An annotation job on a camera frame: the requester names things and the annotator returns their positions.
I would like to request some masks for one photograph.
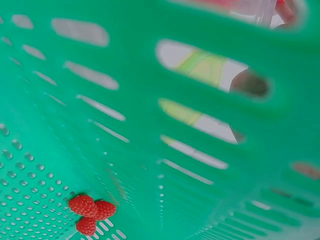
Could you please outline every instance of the hole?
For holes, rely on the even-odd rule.
[[[227,61],[225,57],[168,39],[159,41],[156,56],[167,69],[213,87],[220,86],[225,91],[229,91],[233,77],[245,69],[242,65],[233,64],[234,61]]]
[[[33,71],[38,77],[42,78],[43,80],[47,81],[48,83],[57,86],[56,81],[54,81],[52,78],[48,77],[47,75],[44,75],[42,72],[39,71]]]
[[[14,179],[17,176],[17,174],[13,171],[8,171],[8,176]]]
[[[101,87],[110,90],[117,90],[119,88],[119,83],[103,72],[93,70],[72,61],[66,61],[64,66],[79,77],[100,85]]]
[[[50,94],[47,94],[50,98],[52,98],[53,100],[55,100],[57,103],[67,107],[67,104],[65,104],[63,101],[61,101],[60,99],[56,98],[55,96],[52,96]]]
[[[120,237],[122,237],[123,239],[126,239],[126,238],[127,238],[127,236],[126,236],[122,231],[120,231],[119,229],[116,231],[116,233],[117,233]]]
[[[51,172],[49,172],[46,176],[47,176],[49,179],[52,179],[52,178],[54,177],[54,175],[53,175]]]
[[[37,48],[35,48],[33,46],[26,45],[26,44],[23,44],[22,48],[30,55],[32,55],[38,59],[41,59],[41,60],[46,60],[45,55]]]
[[[111,228],[114,227],[114,224],[109,220],[109,219],[106,219],[104,220],[106,222],[106,224],[108,224]]]
[[[17,59],[13,58],[13,57],[9,57],[9,59],[14,62],[15,64],[17,64],[18,66],[22,66],[21,62],[19,62]]]
[[[179,152],[182,152],[192,158],[194,158],[195,160],[198,160],[199,162],[202,162],[204,164],[207,164],[211,167],[217,168],[217,169],[227,169],[229,167],[229,165],[224,162],[221,161],[217,158],[214,158],[208,154],[205,154],[204,152],[198,151],[195,148],[184,144],[180,141],[174,140],[170,137],[167,136],[161,136],[161,139],[168,144],[168,146],[170,146],[171,148],[174,148],[176,150],[178,150]]]
[[[115,234],[112,234],[111,237],[112,237],[114,240],[120,240],[120,238],[118,238],[117,235],[115,235]]]
[[[261,208],[261,209],[263,209],[263,210],[270,210],[271,209],[271,207],[270,206],[268,206],[268,205],[266,205],[266,204],[264,204],[264,203],[262,203],[262,202],[259,202],[259,201],[251,201],[251,203],[253,204],[253,205],[255,205],[256,207],[258,207],[258,208]]]
[[[99,122],[96,121],[92,121],[94,125],[96,125],[97,127],[101,128],[102,130],[106,131],[107,133],[111,134],[112,136],[124,141],[125,143],[129,143],[130,140],[122,135],[120,135],[119,133],[116,133],[115,131],[111,130],[110,128],[107,128],[106,126],[102,125]]]
[[[54,18],[52,27],[58,35],[87,44],[105,47],[109,43],[109,35],[106,30],[95,23]]]
[[[15,166],[20,170],[23,170],[26,167],[22,162],[17,162]]]
[[[14,157],[13,154],[6,149],[2,151],[2,154],[9,160]]]
[[[14,148],[17,149],[17,150],[21,150],[22,149],[22,144],[17,139],[14,139],[12,141],[12,146],[14,146]]]
[[[279,189],[279,188],[270,188],[270,190],[277,194],[277,195],[280,195],[284,198],[287,198],[287,199],[292,199],[293,201],[295,201],[296,203],[298,204],[301,204],[301,205],[304,205],[306,207],[310,207],[310,208],[313,208],[315,206],[315,203],[312,202],[312,201],[309,201],[305,198],[302,198],[302,197],[297,197],[297,196],[294,196],[292,195],[291,193],[288,193],[287,191],[284,191],[282,189]]]
[[[78,99],[82,99],[83,101],[85,101],[87,104],[91,105],[92,107],[98,109],[99,111],[103,112],[104,114],[107,114],[108,116],[120,120],[120,121],[125,121],[126,117],[124,115],[122,115],[120,112],[109,108],[103,104],[101,104],[100,102],[97,102],[89,97],[83,96],[83,95],[77,95],[76,96]]]
[[[7,37],[1,37],[1,40],[5,43],[5,44],[8,44],[9,46],[12,46],[12,42],[9,38]]]
[[[5,137],[10,134],[9,129],[3,123],[0,123],[0,133]]]
[[[46,182],[45,182],[45,181],[43,181],[43,180],[38,181],[38,183],[39,183],[39,185],[40,185],[40,186],[44,186],[44,185],[46,185]]]
[[[28,173],[28,177],[31,179],[35,179],[36,178],[36,174],[34,172],[29,172]]]
[[[16,194],[20,193],[20,189],[16,187],[12,188],[12,191]]]
[[[211,181],[209,179],[206,179],[206,178],[204,178],[204,177],[202,177],[202,176],[200,176],[200,175],[198,175],[198,174],[196,174],[196,173],[194,173],[192,171],[189,171],[188,169],[185,169],[182,166],[179,166],[178,164],[176,164],[176,163],[174,163],[172,161],[169,161],[169,160],[165,159],[163,162],[166,165],[168,165],[169,167],[171,167],[173,169],[176,169],[179,172],[184,173],[184,174],[186,174],[186,175],[188,175],[188,176],[190,176],[190,177],[192,177],[194,179],[197,179],[198,181],[203,182],[204,184],[208,184],[208,185],[214,184],[213,181]]]
[[[305,175],[313,180],[320,179],[320,169],[317,169],[307,163],[298,162],[293,165],[293,169],[302,175]]]
[[[35,160],[34,156],[32,156],[30,153],[26,153],[24,155],[24,158],[27,159],[28,161],[32,162],[33,160]]]
[[[19,28],[34,29],[34,24],[27,15],[15,14],[11,20]]]
[[[45,166],[43,166],[41,163],[37,164],[36,165],[36,168],[39,170],[39,171],[43,171],[45,169]]]
[[[7,186],[9,183],[4,180],[4,179],[0,179],[0,183],[2,183],[3,186]]]
[[[160,99],[159,105],[170,117],[225,142],[237,144],[227,123],[168,99]]]
[[[8,195],[8,194],[7,194],[7,195],[5,195],[5,198],[6,198],[6,199],[8,199],[8,200],[12,200],[12,199],[14,199],[11,195]]]

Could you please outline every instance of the perforated surface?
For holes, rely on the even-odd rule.
[[[117,204],[102,239],[318,237],[320,4],[308,3],[306,24],[288,32],[162,0],[0,3],[1,238],[72,235],[72,192]],[[270,77],[270,95],[164,68],[163,39],[250,65]],[[246,142],[170,117],[161,99]]]

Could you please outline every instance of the red raspberry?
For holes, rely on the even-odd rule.
[[[98,221],[103,221],[113,215],[115,215],[117,211],[117,207],[108,201],[96,201],[95,205],[98,208],[98,213],[95,216],[95,219]]]
[[[76,229],[86,236],[93,236],[96,232],[97,220],[93,217],[84,217],[75,225]]]
[[[76,214],[87,218],[94,218],[98,213],[98,208],[94,199],[88,195],[79,195],[71,199],[68,203],[69,208]]]

